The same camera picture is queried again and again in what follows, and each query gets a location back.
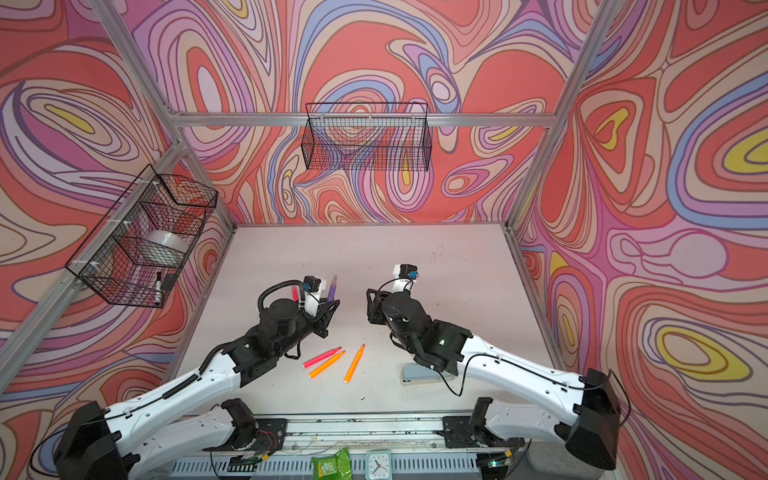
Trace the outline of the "purple pen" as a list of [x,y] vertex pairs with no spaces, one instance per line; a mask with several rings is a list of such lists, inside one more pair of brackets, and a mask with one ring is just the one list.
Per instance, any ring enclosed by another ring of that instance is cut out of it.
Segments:
[[333,276],[327,295],[327,302],[333,302],[335,300],[336,288],[338,277]]

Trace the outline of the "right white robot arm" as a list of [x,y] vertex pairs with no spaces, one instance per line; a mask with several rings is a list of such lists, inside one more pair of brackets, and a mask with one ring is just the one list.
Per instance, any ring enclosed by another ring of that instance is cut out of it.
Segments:
[[430,317],[407,289],[370,289],[366,296],[369,322],[387,326],[392,343],[416,364],[442,380],[484,381],[540,411],[535,420],[490,397],[478,399],[468,425],[480,443],[498,446],[517,437],[561,443],[592,467],[616,468],[624,410],[610,375],[556,370],[513,355],[466,328]]

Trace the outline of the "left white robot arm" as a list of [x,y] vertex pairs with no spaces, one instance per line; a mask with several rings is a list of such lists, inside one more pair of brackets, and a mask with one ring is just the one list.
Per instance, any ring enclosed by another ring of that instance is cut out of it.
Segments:
[[200,367],[135,399],[79,408],[53,453],[61,479],[137,479],[192,453],[250,447],[259,425],[230,393],[277,366],[311,334],[324,338],[338,301],[278,299],[260,322],[214,347]]

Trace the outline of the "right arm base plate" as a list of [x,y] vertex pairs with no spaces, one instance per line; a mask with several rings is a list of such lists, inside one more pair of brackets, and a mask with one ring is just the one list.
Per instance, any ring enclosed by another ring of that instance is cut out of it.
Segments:
[[445,416],[442,428],[434,433],[441,437],[449,449],[504,448],[516,450],[527,445],[523,438],[508,438],[493,434],[486,426],[474,425],[470,416]]

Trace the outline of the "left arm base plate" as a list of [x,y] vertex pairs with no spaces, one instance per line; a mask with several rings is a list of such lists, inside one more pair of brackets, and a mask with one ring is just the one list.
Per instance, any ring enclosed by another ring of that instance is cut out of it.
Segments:
[[206,448],[214,452],[274,453],[283,448],[288,426],[286,418],[257,418],[238,424],[223,445]]

